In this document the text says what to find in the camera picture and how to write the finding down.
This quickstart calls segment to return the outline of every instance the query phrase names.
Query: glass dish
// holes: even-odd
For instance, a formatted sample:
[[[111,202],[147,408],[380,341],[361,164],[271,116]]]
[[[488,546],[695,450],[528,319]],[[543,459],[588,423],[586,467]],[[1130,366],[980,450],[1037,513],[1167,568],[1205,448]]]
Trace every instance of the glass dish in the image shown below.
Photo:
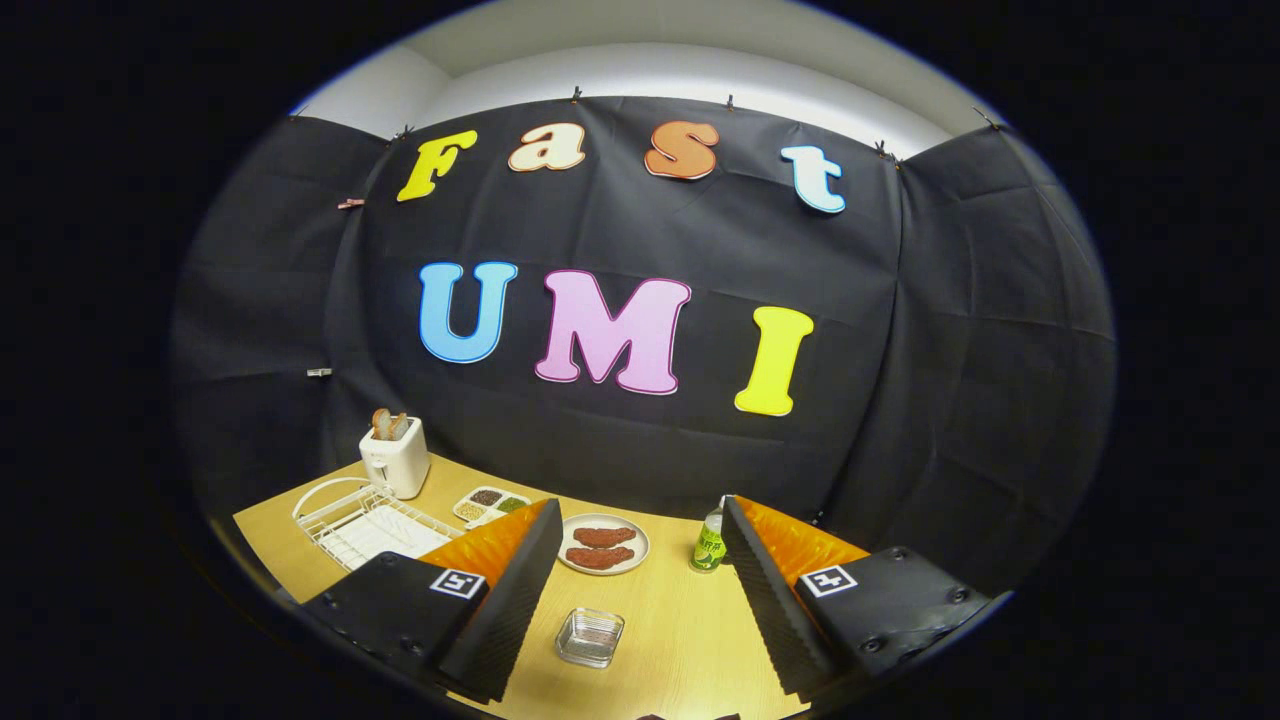
[[[589,667],[608,667],[622,638],[623,620],[612,612],[579,607],[564,618],[556,635],[556,652]]]

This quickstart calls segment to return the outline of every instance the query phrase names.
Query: steak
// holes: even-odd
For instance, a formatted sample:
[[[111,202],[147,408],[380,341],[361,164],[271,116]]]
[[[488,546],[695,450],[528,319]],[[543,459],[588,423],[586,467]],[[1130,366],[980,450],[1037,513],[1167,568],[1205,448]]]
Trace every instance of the steak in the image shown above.
[[[613,547],[634,537],[636,537],[636,532],[631,528],[579,528],[573,530],[573,539],[586,547]]]
[[[623,560],[631,560],[636,556],[636,551],[630,547],[611,547],[611,548],[585,548],[585,547],[571,547],[564,551],[564,557],[580,568],[589,568],[591,570],[608,570]]]

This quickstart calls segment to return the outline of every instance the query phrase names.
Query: pink letter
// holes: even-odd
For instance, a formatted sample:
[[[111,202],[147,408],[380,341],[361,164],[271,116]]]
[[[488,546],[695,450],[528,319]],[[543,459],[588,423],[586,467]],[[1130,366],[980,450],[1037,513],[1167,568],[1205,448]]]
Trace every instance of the pink letter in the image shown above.
[[[539,378],[571,383],[580,370],[573,364],[573,338],[595,383],[604,382],[622,351],[631,347],[618,384],[631,392],[671,395],[680,384],[671,374],[671,351],[676,342],[676,319],[692,297],[689,286],[676,281],[649,279],[631,293],[617,318],[609,315],[595,275],[581,270],[547,274],[547,288],[556,296],[552,309],[547,357],[534,368]]]

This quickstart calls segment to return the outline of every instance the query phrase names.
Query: clothespin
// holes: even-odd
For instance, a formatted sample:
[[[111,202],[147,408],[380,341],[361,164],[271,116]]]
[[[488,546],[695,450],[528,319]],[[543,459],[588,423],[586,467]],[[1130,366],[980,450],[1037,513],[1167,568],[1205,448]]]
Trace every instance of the clothespin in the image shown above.
[[[979,110],[978,108],[975,108],[973,105],[970,105],[970,108],[973,108],[974,113],[978,113],[979,115],[982,115],[982,119],[987,120],[987,124],[991,126],[991,129],[993,129],[993,131],[998,131],[1000,129],[1000,126],[997,126],[991,118],[988,118],[986,115],[986,113],[983,113],[982,110]]]
[[[893,163],[893,169],[895,170],[901,170],[902,169],[902,165],[900,164],[900,161],[897,159],[897,155],[893,155],[892,152],[884,152],[884,141],[883,140],[876,143],[876,151],[879,152],[881,158],[887,158],[888,161]]]

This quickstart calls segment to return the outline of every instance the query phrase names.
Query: bottle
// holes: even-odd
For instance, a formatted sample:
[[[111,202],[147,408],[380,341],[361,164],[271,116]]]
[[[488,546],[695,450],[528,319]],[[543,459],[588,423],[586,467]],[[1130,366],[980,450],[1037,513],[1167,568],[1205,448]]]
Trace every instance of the bottle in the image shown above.
[[[694,543],[694,556],[689,559],[689,566],[699,573],[710,573],[719,568],[721,561],[724,560],[724,539],[721,537],[721,528],[724,525],[726,497],[728,496],[722,495],[719,506],[707,514],[703,532],[698,534],[698,542]]]

